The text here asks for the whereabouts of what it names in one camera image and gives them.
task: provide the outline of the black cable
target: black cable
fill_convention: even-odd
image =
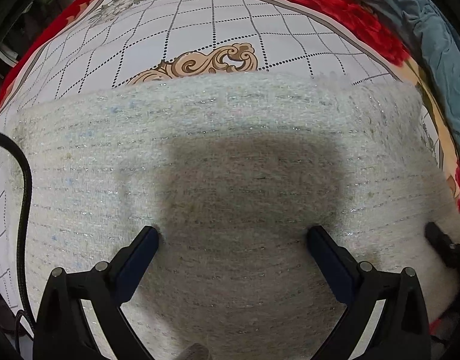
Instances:
[[[20,354],[20,320],[24,317],[28,322],[28,315],[23,310],[18,310],[17,314],[15,314],[15,350],[18,354]]]
[[[30,325],[32,332],[35,330],[35,318],[32,313],[30,301],[27,293],[27,280],[25,279],[25,240],[27,239],[28,215],[30,213],[30,204],[32,201],[32,173],[30,165],[23,151],[9,137],[0,133],[0,147],[6,149],[18,162],[23,173],[23,198],[22,209],[20,210],[20,221],[18,222],[17,233],[17,283],[18,292],[22,301],[25,318]]]

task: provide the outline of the blue cloth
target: blue cloth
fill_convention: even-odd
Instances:
[[[430,72],[460,154],[460,37],[430,0],[362,0]]]

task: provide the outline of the brown ornamental scroll design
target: brown ornamental scroll design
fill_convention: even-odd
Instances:
[[[241,62],[241,65],[229,64],[224,61],[225,57],[232,62]],[[252,45],[235,43],[219,47],[208,55],[191,51],[181,54],[173,62],[161,61],[156,68],[139,73],[129,84],[197,76],[202,73],[255,71],[257,66],[258,61]]]

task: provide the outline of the white fuzzy fabric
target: white fuzzy fabric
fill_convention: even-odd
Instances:
[[[108,261],[154,225],[163,242],[123,310],[157,359],[193,342],[217,360],[309,357],[343,311],[306,251],[319,223],[357,260],[414,267],[436,318],[459,284],[423,227],[460,242],[460,215],[420,141],[420,107],[406,84],[237,73],[25,111],[9,132],[34,177],[33,309],[52,268]]]

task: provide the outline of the dotted grid pattern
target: dotted grid pattern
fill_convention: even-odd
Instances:
[[[305,77],[345,75],[352,83],[392,82],[378,63],[327,27],[260,0],[144,0],[111,21],[82,19],[49,42],[26,81],[0,115],[0,131],[17,111],[63,96],[118,87],[164,59],[251,43],[258,69]],[[7,258],[6,171],[0,166],[0,291],[13,307]]]

